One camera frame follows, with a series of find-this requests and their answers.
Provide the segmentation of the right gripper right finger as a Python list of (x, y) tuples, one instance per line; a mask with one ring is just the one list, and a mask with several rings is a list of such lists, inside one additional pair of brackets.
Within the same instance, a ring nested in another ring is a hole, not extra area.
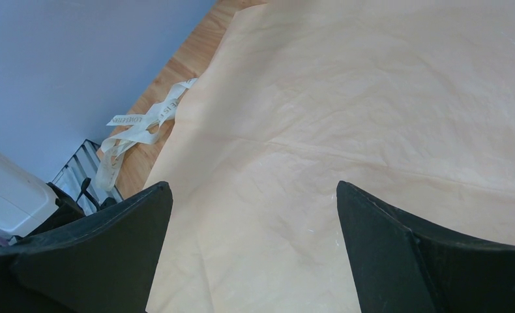
[(515, 246), (472, 237), (340, 181), (338, 216), (363, 312), (515, 312)]

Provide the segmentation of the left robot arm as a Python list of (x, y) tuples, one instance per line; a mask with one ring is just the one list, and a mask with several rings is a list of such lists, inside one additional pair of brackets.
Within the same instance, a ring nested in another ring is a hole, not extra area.
[(45, 183), (0, 153), (0, 246), (85, 216), (53, 183)]

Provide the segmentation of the pink wrapping paper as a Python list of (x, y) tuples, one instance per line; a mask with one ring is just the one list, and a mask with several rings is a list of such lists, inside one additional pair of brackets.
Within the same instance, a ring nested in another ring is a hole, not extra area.
[(157, 181), (173, 210), (149, 312), (358, 312), (340, 181), (515, 245), (515, 1), (236, 13)]

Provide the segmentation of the cream printed ribbon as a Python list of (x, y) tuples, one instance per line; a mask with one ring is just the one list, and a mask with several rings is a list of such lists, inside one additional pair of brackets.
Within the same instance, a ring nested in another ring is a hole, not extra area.
[(105, 191), (111, 191), (119, 175), (126, 152), (141, 143), (152, 145), (159, 138), (159, 131), (151, 132), (154, 127), (160, 128), (166, 121), (175, 118), (180, 98), (196, 82), (197, 78), (175, 83), (161, 102), (153, 104), (147, 113), (116, 115), (108, 123), (112, 127), (127, 129), (105, 139), (100, 150), (102, 158), (97, 169), (95, 185)]

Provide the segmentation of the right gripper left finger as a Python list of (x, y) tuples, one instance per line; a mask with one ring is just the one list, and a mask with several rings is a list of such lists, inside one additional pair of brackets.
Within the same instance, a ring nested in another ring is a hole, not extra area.
[(171, 189), (161, 181), (0, 246), (0, 312), (145, 312), (172, 207)]

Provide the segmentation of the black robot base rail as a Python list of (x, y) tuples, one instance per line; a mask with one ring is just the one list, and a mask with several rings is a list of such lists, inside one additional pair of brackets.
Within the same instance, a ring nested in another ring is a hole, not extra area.
[(101, 209), (105, 207), (104, 202), (109, 198), (113, 199), (112, 204), (123, 201), (116, 187), (111, 191), (105, 191), (95, 185), (96, 172), (100, 165), (100, 159), (96, 155), (99, 148), (100, 146), (95, 142), (85, 140), (51, 181), (76, 200), (85, 215), (97, 212), (97, 206), (81, 193), (83, 182), (87, 178), (91, 179), (91, 182), (86, 185), (86, 192), (95, 199)]

